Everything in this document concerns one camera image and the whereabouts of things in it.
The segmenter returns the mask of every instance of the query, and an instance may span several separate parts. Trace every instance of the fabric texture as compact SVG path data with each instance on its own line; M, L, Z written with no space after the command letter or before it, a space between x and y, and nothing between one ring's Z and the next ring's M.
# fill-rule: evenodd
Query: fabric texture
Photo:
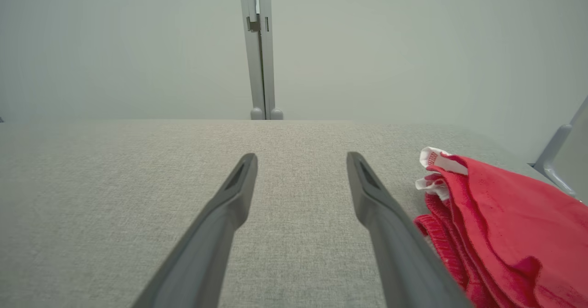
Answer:
M545 180L484 136L447 125L129 120L0 125L0 306L128 307L238 159L259 170L220 307L382 307L347 151L405 212L423 145Z
M435 190L425 188L426 204L437 219L420 216L415 222L437 243L440 256L458 256L464 268L471 262L476 267L492 296L477 306L493 301L500 307L588 306L585 205L553 186L468 157L434 149L422 153L430 155L422 164L435 171L425 182L445 184L450 199L442 202ZM448 219L445 207L454 216L458 237L439 231L451 227L441 221ZM465 255L459 254L462 243ZM443 262L463 284L460 261ZM470 296L469 284L462 287Z

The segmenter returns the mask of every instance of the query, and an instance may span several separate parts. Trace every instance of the gray tabletop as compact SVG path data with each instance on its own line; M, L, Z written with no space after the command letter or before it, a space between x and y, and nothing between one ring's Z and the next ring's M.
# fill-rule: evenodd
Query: gray tabletop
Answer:
M546 181L454 126L136 120L0 124L0 306L130 306L245 153L259 172L221 307L376 307L384 295L355 218L347 151L411 217L426 146Z

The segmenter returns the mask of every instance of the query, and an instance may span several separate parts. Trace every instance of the red towel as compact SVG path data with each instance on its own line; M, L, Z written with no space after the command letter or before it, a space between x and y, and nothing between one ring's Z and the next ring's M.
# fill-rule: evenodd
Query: red towel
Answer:
M585 205L538 180L425 151L439 173L425 180L442 182L450 199L427 194L432 215L415 222L476 306L588 307Z

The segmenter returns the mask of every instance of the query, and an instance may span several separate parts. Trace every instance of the red cloth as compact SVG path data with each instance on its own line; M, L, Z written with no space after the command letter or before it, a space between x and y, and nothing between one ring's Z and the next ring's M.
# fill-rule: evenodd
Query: red cloth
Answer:
M432 214L415 222L472 302L588 307L588 208L538 180L466 157L441 157L467 174L427 167L439 172L429 178L442 178L451 198L427 194Z

